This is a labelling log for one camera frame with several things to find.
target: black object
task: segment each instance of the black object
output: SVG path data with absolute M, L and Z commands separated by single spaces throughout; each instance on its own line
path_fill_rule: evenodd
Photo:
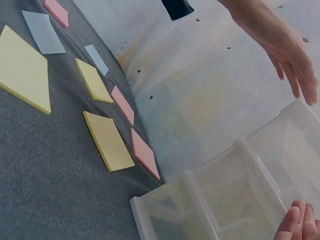
M 195 11 L 187 0 L 162 0 L 162 3 L 172 21 L 180 19 Z

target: light blue tile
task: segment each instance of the light blue tile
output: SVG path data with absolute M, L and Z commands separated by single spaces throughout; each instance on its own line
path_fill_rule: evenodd
M 33 40 L 42 54 L 64 54 L 64 46 L 59 40 L 48 14 L 21 11 Z
M 105 76 L 109 71 L 109 68 L 105 64 L 105 62 L 100 57 L 99 53 L 97 52 L 95 46 L 88 45 L 84 47 L 87 53 L 90 55 L 92 61 L 94 62 L 95 66 L 99 69 L 99 71 Z

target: gray felt surface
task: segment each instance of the gray felt surface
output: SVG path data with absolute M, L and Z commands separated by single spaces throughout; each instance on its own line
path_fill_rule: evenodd
M 110 51 L 71 0 L 59 2 L 69 11 L 70 27 L 65 30 L 50 16 L 66 49 L 45 56 L 51 115 L 0 88 L 0 239 L 138 240 L 129 199 L 163 180 L 157 182 L 135 159 L 133 168 L 107 171 L 82 111 L 113 118 L 133 156 L 130 125 L 115 104 L 90 97 L 75 64 L 79 58 L 93 65 L 84 46 L 94 44 L 110 68 L 100 75 L 108 91 L 117 84 L 136 113 L 137 108 Z M 21 10 L 48 13 L 43 0 L 0 0 L 0 31 L 8 24 L 37 48 Z M 138 114 L 134 128 L 146 139 Z

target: foam tile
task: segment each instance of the foam tile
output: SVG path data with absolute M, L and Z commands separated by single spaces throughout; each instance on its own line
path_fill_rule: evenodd
M 37 47 L 42 54 L 64 54 L 66 52 L 51 25 L 48 14 L 21 11 Z
M 131 168 L 135 165 L 112 118 L 87 111 L 83 112 L 83 116 L 110 172 Z
M 121 109 L 122 113 L 126 116 L 128 121 L 133 126 L 135 121 L 135 112 L 133 111 L 133 109 L 131 108 L 131 106 L 129 105 L 125 97 L 122 95 L 122 93 L 120 92 L 117 86 L 114 86 L 111 92 L 111 96 L 113 97 L 113 99 L 115 100 L 119 108 Z
M 43 6 L 65 28 L 69 28 L 68 11 L 57 0 L 44 0 Z
M 95 66 L 99 69 L 99 71 L 102 73 L 103 76 L 107 74 L 109 71 L 109 68 L 105 64 L 105 62 L 102 60 L 101 56 L 99 55 L 98 51 L 96 50 L 95 46 L 88 45 L 85 46 L 84 49 L 89 54 L 90 58 L 94 62 Z
M 104 83 L 102 82 L 97 69 L 78 58 L 75 59 L 75 62 L 91 97 L 94 100 L 112 104 L 114 101 L 110 97 Z
M 133 155 L 157 179 L 160 180 L 154 151 L 145 143 L 139 134 L 131 128 Z
M 0 87 L 51 113 L 47 59 L 7 25 L 0 35 Z

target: plastic storage bin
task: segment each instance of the plastic storage bin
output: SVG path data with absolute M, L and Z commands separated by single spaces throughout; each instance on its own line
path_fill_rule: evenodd
M 130 203 L 142 240 L 269 240 L 293 200 L 320 217 L 320 122 L 301 101 L 212 161 Z

